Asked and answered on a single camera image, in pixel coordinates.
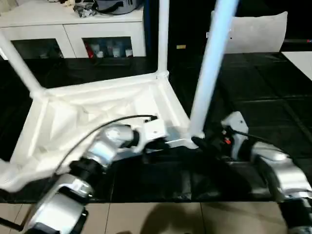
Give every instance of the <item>shelf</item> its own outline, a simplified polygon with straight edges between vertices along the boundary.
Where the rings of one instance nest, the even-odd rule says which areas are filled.
[[[33,0],[0,16],[0,27],[114,22],[143,22],[143,7],[125,15],[80,18],[72,7],[65,7],[59,2]]]

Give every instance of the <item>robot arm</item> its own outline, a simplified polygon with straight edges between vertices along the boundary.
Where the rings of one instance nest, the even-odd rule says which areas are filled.
[[[145,122],[136,130],[129,125],[108,125],[31,210],[25,226],[10,227],[27,234],[79,234],[88,216],[85,205],[119,152],[131,149],[139,153],[147,143],[166,135],[161,119]]]
[[[281,149],[243,135],[248,127],[240,112],[232,113],[222,125],[234,140],[231,157],[257,168],[279,204],[289,233],[312,234],[312,188],[303,171]]]

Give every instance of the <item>black tube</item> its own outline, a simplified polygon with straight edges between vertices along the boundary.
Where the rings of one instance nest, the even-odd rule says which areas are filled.
[[[307,199],[289,199],[279,203],[279,208],[289,229],[312,227],[311,206]]]
[[[22,226],[22,225],[13,223],[13,222],[11,222],[9,220],[6,220],[4,218],[1,218],[1,217],[0,217],[0,224],[3,225],[3,226],[6,226],[8,228],[17,230],[19,232],[23,231],[23,228],[24,228],[24,226]]]

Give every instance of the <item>glass cabinet door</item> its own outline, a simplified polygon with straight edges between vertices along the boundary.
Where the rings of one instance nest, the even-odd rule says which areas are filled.
[[[76,57],[62,25],[17,26],[0,30],[23,59]]]
[[[143,57],[143,22],[83,23],[64,26],[77,58]]]
[[[83,38],[82,40],[89,58],[133,56],[130,37]]]
[[[13,40],[12,43],[23,59],[63,58],[55,39]]]

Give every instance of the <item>floor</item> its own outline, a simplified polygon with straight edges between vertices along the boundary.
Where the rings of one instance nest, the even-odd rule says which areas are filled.
[[[21,224],[30,205],[0,204]],[[286,234],[274,202],[89,204],[83,234]],[[17,234],[0,226],[0,234]]]

